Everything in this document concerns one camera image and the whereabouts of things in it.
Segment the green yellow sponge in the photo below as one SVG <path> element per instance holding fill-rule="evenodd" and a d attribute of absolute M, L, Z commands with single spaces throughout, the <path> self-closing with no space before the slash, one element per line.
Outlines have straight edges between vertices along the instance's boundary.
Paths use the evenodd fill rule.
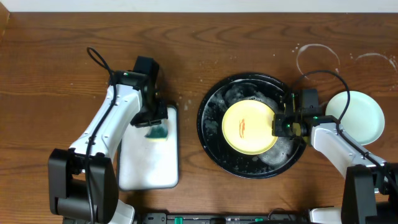
<path fill-rule="evenodd" d="M 166 141 L 169 135 L 169 130 L 166 124 L 161 123 L 151 126 L 145 138 L 149 141 Z"/>

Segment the yellow plate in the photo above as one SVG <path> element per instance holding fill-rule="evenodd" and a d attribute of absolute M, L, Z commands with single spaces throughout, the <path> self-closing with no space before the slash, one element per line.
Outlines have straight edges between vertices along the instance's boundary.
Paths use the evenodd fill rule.
<path fill-rule="evenodd" d="M 278 140 L 272 135 L 274 115 L 273 110 L 260 101 L 239 101 L 223 116 L 223 136 L 235 151 L 246 155 L 262 154 Z"/>

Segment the light green plate top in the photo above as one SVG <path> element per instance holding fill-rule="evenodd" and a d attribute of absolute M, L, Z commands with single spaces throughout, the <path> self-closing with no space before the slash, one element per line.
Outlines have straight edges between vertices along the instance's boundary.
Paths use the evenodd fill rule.
<path fill-rule="evenodd" d="M 341 124 L 345 131 L 360 145 L 368 145 L 382 135 L 385 128 L 384 113 L 370 96 L 350 91 L 350 103 Z"/>

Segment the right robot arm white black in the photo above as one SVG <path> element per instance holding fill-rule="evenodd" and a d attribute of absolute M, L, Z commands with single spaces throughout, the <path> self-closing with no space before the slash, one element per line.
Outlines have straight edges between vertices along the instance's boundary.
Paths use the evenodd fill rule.
<path fill-rule="evenodd" d="M 360 145 L 335 117 L 275 114 L 272 134 L 306 142 L 344 177 L 341 223 L 397 223 L 397 164 Z"/>

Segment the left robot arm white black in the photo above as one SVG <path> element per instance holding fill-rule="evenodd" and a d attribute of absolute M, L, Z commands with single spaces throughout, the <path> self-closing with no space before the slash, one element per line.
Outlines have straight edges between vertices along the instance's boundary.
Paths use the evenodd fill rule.
<path fill-rule="evenodd" d="M 48 160 L 50 211 L 89 223 L 132 223 L 134 208 L 119 199 L 113 158 L 128 126 L 148 127 L 146 139 L 167 139 L 167 107 L 156 97 L 157 73 L 117 71 L 107 97 L 69 149 Z"/>

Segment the round black tray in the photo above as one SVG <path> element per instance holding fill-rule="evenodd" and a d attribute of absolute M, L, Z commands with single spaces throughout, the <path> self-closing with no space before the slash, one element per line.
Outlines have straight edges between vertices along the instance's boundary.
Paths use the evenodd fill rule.
<path fill-rule="evenodd" d="M 200 104 L 197 116 L 198 137 L 209 158 L 226 172 L 248 179 L 266 179 L 291 168 L 307 144 L 299 138 L 279 138 L 268 151 L 247 155 L 233 149 L 222 133 L 227 109 L 241 100 L 256 100 L 281 113 L 280 98 L 288 86 L 275 77 L 245 72 L 227 77 L 211 87 Z"/>

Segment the rectangular soapy water tray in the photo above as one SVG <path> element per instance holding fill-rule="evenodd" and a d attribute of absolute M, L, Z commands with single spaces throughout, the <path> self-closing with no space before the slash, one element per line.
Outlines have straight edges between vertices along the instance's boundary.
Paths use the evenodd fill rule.
<path fill-rule="evenodd" d="M 122 191 L 173 188 L 178 184 L 178 111 L 167 106 L 166 139 L 149 139 L 150 127 L 129 125 L 118 149 L 118 185 Z"/>

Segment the black base rail bottom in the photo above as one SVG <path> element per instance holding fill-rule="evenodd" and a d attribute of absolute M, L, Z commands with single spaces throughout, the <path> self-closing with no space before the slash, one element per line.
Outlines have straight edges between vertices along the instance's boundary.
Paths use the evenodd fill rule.
<path fill-rule="evenodd" d="M 268 213 L 172 213 L 153 210 L 136 213 L 133 224 L 263 224 L 263 223 L 310 223 L 305 213 L 286 211 L 281 208 Z"/>

